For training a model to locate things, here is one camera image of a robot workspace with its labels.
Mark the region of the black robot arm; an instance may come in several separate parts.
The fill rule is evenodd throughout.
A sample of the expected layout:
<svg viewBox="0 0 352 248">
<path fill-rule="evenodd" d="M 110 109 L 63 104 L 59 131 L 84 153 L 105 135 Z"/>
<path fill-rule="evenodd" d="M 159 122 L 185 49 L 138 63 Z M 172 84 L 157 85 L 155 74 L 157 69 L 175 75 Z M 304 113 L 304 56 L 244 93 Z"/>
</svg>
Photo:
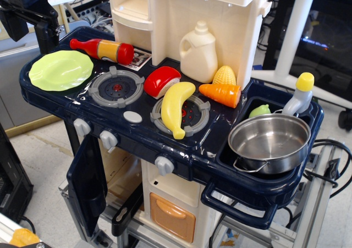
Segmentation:
<svg viewBox="0 0 352 248">
<path fill-rule="evenodd" d="M 48 0 L 1 0 L 1 23 L 16 42 L 29 33 L 27 24 L 32 24 L 41 54 L 59 45 L 58 13 Z"/>
</svg>

